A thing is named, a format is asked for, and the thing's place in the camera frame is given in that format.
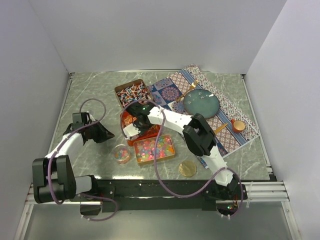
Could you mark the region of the orange tin lollipop candies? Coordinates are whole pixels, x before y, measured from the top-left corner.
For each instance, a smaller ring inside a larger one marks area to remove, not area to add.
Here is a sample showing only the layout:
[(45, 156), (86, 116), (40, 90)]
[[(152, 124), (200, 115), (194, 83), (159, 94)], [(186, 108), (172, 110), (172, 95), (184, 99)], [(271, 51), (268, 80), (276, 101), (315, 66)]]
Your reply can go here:
[[(121, 123), (123, 127), (128, 126), (129, 124), (133, 123), (137, 118), (133, 117), (130, 115), (127, 111), (123, 113), (123, 116), (121, 118)], [(134, 146), (134, 143), (136, 141), (156, 137), (157, 134), (159, 133), (160, 126), (159, 125), (153, 125), (150, 129), (148, 129), (145, 133), (143, 134), (138, 134), (135, 135), (134, 137), (131, 138), (131, 140), (127, 140), (127, 143), (130, 147)]]

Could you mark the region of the clear plastic jar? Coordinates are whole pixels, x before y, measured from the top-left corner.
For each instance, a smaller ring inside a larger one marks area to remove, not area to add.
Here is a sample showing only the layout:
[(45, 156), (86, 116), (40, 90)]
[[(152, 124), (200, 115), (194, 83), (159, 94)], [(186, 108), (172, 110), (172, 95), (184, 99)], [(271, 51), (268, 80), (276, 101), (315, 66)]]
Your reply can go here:
[(119, 164), (126, 164), (131, 159), (130, 150), (124, 144), (116, 145), (112, 150), (112, 156)]

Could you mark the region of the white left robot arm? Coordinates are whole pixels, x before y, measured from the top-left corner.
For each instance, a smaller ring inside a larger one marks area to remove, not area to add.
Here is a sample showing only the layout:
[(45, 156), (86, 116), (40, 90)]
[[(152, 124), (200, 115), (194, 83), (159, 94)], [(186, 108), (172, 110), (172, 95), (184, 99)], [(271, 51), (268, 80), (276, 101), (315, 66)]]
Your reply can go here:
[(93, 140), (100, 144), (114, 137), (88, 112), (73, 113), (72, 123), (67, 126), (57, 147), (32, 163), (33, 196), (36, 203), (53, 202), (50, 189), (58, 202), (72, 200), (78, 194), (82, 194), (88, 201), (97, 199), (100, 194), (97, 179), (93, 175), (75, 177), (71, 159), (87, 141)]

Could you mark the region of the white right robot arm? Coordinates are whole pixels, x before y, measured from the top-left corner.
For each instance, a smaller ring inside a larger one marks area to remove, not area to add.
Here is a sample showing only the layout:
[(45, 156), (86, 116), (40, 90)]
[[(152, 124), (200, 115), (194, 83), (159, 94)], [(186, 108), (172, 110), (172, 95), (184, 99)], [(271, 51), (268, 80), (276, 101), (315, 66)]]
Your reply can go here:
[[(156, 177), (166, 192), (177, 198), (191, 198), (201, 192), (215, 181), (219, 186), (219, 194), (224, 199), (231, 199), (237, 192), (237, 186), (240, 188), (240, 199), (244, 199), (244, 189), (241, 178), (237, 173), (229, 168), (221, 156), (216, 135), (210, 125), (207, 123), (203, 115), (196, 113), (195, 115), (184, 115), (174, 111), (167, 110), (151, 100), (145, 100), (146, 104), (140, 104), (138, 100), (129, 103), (124, 109), (136, 121), (133, 126), (140, 133), (150, 128), (150, 125), (160, 125), (153, 153), (154, 170)], [(195, 156), (203, 157), (209, 169), (213, 171), (212, 177), (196, 192), (187, 195), (172, 192), (162, 181), (157, 166), (157, 147), (162, 129), (166, 127), (182, 134), (187, 147)]]

